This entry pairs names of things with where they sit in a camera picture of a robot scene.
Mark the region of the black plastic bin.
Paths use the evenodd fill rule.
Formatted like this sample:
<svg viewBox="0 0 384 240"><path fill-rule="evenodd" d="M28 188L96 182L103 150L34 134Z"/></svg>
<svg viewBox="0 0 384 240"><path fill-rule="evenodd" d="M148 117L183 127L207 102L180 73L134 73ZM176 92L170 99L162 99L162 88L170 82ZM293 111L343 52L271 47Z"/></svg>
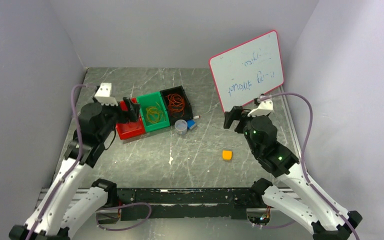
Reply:
<svg viewBox="0 0 384 240"><path fill-rule="evenodd" d="M159 93L171 126L174 126L177 120L188 121L193 119L192 105L182 85L161 90Z"/></svg>

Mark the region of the white board with red frame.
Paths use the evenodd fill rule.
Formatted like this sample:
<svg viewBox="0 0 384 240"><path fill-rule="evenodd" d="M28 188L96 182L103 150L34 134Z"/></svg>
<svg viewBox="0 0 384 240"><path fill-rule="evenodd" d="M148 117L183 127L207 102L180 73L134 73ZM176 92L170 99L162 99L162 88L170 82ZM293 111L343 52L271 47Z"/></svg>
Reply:
<svg viewBox="0 0 384 240"><path fill-rule="evenodd" d="M247 105L284 83L276 30L214 55L208 64L224 112Z"/></svg>

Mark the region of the green plastic bin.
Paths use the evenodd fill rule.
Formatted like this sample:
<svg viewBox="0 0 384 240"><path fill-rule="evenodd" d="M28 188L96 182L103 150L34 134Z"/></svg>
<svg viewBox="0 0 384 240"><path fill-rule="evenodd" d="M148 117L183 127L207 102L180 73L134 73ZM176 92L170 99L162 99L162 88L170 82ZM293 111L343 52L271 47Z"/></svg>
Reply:
<svg viewBox="0 0 384 240"><path fill-rule="evenodd" d="M140 104L140 114L146 133L170 126L169 117L160 92L140 95L136 98Z"/></svg>

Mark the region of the red plastic bin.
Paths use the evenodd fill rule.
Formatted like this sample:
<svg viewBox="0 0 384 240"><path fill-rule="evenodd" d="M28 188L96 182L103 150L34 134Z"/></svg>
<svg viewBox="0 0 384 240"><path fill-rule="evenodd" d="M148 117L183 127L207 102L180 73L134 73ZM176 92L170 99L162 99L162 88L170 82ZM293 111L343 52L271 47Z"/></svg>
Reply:
<svg viewBox="0 0 384 240"><path fill-rule="evenodd" d="M137 122L117 123L115 129L121 140L127 140L130 138L138 137L146 133L140 111Z"/></svg>

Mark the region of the orange yellow block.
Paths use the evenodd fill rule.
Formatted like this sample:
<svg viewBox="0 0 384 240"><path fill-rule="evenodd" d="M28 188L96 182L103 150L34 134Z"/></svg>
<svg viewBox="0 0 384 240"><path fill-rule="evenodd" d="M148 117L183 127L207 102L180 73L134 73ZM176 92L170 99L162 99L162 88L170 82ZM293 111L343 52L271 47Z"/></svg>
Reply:
<svg viewBox="0 0 384 240"><path fill-rule="evenodd" d="M233 158L233 152L228 149L223 149L221 152L221 157L224 161L231 161Z"/></svg>

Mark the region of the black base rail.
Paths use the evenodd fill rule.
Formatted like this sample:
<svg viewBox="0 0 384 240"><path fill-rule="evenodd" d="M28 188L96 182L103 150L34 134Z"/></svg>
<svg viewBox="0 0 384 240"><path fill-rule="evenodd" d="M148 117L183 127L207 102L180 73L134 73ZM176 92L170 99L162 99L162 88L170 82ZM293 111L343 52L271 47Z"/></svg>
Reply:
<svg viewBox="0 0 384 240"><path fill-rule="evenodd" d="M121 210L105 210L101 223L150 219L231 218L246 220L267 213L267 206L249 187L118 188Z"/></svg>

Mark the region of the blue eraser block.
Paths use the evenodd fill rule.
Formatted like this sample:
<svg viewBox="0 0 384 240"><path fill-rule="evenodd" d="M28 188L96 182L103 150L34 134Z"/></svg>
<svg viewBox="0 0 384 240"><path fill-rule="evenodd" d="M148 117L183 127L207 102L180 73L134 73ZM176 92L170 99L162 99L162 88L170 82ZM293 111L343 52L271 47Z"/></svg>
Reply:
<svg viewBox="0 0 384 240"><path fill-rule="evenodd" d="M187 123L187 129L188 130L193 130L197 127L197 124L193 119L188 120L186 123Z"/></svg>

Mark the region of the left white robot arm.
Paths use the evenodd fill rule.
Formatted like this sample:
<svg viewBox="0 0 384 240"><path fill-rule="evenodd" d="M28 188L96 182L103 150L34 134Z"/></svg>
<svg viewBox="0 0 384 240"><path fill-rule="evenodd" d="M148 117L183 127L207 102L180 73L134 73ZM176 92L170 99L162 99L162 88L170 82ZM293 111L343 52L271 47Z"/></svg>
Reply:
<svg viewBox="0 0 384 240"><path fill-rule="evenodd" d="M14 225L11 240L70 240L79 228L102 207L119 205L117 185L96 180L86 196L70 206L84 177L106 150L105 141L118 124L137 122L140 104L129 97L93 98L75 116L76 130L64 153L57 176L33 214L22 225Z"/></svg>

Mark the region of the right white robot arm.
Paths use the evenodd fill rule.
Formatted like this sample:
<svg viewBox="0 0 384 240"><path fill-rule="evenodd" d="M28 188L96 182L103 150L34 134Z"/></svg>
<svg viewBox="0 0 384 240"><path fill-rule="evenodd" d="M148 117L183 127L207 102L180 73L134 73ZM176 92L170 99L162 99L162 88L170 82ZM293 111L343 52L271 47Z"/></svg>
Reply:
<svg viewBox="0 0 384 240"><path fill-rule="evenodd" d="M262 168L283 182L300 198L282 192L265 178L250 188L250 202L255 207L273 207L304 227L314 240L347 240L362 221L357 211L349 211L319 190L303 170L298 157L278 142L278 129L266 115L249 116L242 106L224 113L225 129L238 121L235 132L242 134L250 151Z"/></svg>

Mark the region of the clear round container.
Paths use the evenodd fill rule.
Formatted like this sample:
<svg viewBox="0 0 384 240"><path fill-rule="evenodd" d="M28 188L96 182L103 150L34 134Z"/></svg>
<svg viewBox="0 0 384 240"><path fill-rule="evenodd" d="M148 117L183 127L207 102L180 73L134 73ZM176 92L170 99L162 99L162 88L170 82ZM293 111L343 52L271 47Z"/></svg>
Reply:
<svg viewBox="0 0 384 240"><path fill-rule="evenodd" d="M178 135L185 135L188 131L188 123L183 119L179 119L174 123L174 129Z"/></svg>

